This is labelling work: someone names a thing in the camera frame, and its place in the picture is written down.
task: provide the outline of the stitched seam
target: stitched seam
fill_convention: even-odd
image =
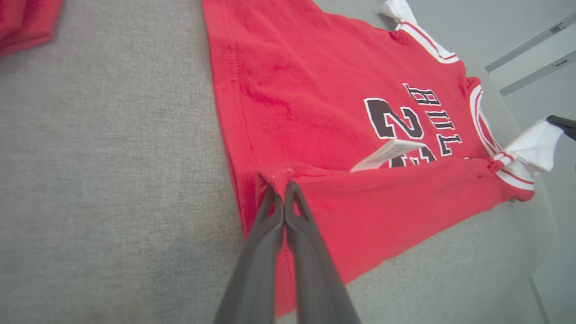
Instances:
[[[228,7],[228,0],[224,0],[225,2],[225,6]],[[228,18],[228,15],[225,12],[222,12],[222,15],[225,18]],[[228,31],[230,32],[230,35],[232,37],[232,39],[234,40],[234,45],[235,45],[235,49],[236,49],[236,53],[235,53],[235,57],[236,57],[236,76],[237,76],[237,82],[238,82],[238,92],[241,93],[241,86],[240,86],[240,64],[238,63],[238,43],[236,43],[236,36],[234,34],[234,29],[230,28],[230,26],[228,26]],[[252,170],[254,172],[256,172],[256,167],[257,164],[256,163],[256,159],[254,159],[254,152],[253,152],[253,147],[252,147],[252,141],[250,139],[250,135],[248,133],[248,128],[246,127],[246,129],[244,128],[244,125],[246,124],[246,117],[244,114],[244,102],[241,99],[240,96],[240,106],[242,108],[242,119],[240,119],[240,112],[238,111],[238,102],[236,100],[236,95],[235,95],[235,90],[234,90],[234,82],[233,82],[233,70],[232,70],[232,49],[230,48],[230,44],[228,44],[228,57],[229,57],[229,63],[230,63],[230,83],[232,86],[232,94],[233,94],[233,98],[234,98],[234,108],[236,109],[236,114],[238,116],[238,119],[241,120],[242,122],[240,123],[240,129],[241,131],[246,134],[247,137],[247,143],[248,143],[248,154],[249,154],[249,160],[250,160],[250,166],[252,167]],[[244,232],[244,222],[245,220],[242,220],[242,231]],[[292,276],[292,271],[290,268],[290,263],[288,262],[288,266],[287,266],[287,270],[288,270],[288,277],[289,277],[289,288],[290,288],[290,296],[292,297],[291,300],[295,299],[295,296],[293,296],[293,291],[294,291],[294,285],[292,284],[293,282],[293,276]]]
[[[220,15],[221,15],[221,17],[222,17],[222,22],[225,24],[225,29],[226,29],[227,31],[229,31],[231,28],[228,26],[228,21],[227,21],[227,19],[226,19],[226,6],[227,6],[227,4],[228,4],[228,3],[227,3],[226,1],[222,1],[222,0],[218,1],[218,8],[220,9]],[[231,88],[231,90],[232,90],[232,99],[233,99],[233,101],[234,101],[234,107],[236,107],[237,103],[236,103],[236,95],[235,95],[235,91],[234,91],[234,81],[233,81],[233,73],[232,73],[232,47],[230,46],[230,44],[226,44],[226,45],[227,45],[227,49],[228,49],[228,64],[229,64],[229,71],[230,71],[230,88]],[[220,118],[220,110],[217,109],[217,112],[218,112],[218,118],[221,120],[221,118]],[[224,128],[223,128],[223,126],[221,126],[221,127],[222,127],[222,130],[221,130],[221,131],[222,131],[222,139],[223,139],[225,145],[227,146],[227,147],[226,147],[226,151],[229,152],[230,150],[228,149],[228,142],[227,142],[227,140],[226,140],[226,135],[225,135],[225,133],[224,133]],[[230,154],[229,154],[229,157],[230,157],[230,165],[231,165],[232,167],[234,167],[234,162],[232,161],[231,156],[232,156],[232,154],[230,153]],[[231,170],[231,173],[232,173],[232,172],[234,173],[234,178],[235,178],[235,179],[234,179],[234,182],[232,183],[232,185],[233,185],[234,188],[235,188],[235,193],[239,193],[239,192],[240,192],[240,189],[239,189],[239,187],[238,187],[238,175],[237,175],[237,173],[236,173],[234,170]],[[243,215],[243,212],[242,212],[242,204],[240,204],[240,200],[239,200],[238,198],[236,198],[236,200],[237,200],[237,202],[238,202],[238,211],[239,211],[239,214],[240,214],[240,226],[242,227],[242,234],[247,234],[247,233],[246,233],[246,227],[245,227],[245,225],[244,225],[244,223],[245,223],[245,218],[242,217],[242,215]]]

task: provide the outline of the clothing tag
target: clothing tag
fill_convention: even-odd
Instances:
[[[424,146],[425,144],[418,142],[390,140],[374,153],[370,154],[370,156],[356,164],[350,172],[378,169],[384,164],[384,162]]]

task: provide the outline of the red shirt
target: red shirt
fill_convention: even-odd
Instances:
[[[396,31],[312,0],[203,0],[214,92],[244,235],[271,184],[302,188],[345,283],[511,198],[478,78],[417,25]],[[350,172],[393,138],[426,144]],[[278,315],[295,307],[294,266],[278,258]]]
[[[0,1],[0,56],[52,39],[62,0]]]

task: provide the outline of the gray couch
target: gray couch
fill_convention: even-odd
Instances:
[[[381,0],[317,3],[390,23]],[[443,36],[442,2],[410,4],[480,76],[508,143],[518,128],[466,46]],[[481,322],[554,243],[539,181],[536,192],[349,284],[363,322]],[[242,243],[200,0],[65,1],[53,42],[0,58],[0,322],[210,322]]]

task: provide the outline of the basketball jersey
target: basketball jersey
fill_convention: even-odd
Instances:
[[[312,0],[203,7],[245,236],[267,186],[283,194],[295,181],[348,283],[470,216],[533,196],[530,173],[490,133],[479,79],[414,22],[390,32]],[[350,172],[390,140],[423,145]],[[295,307],[287,246],[276,275],[283,315]]]

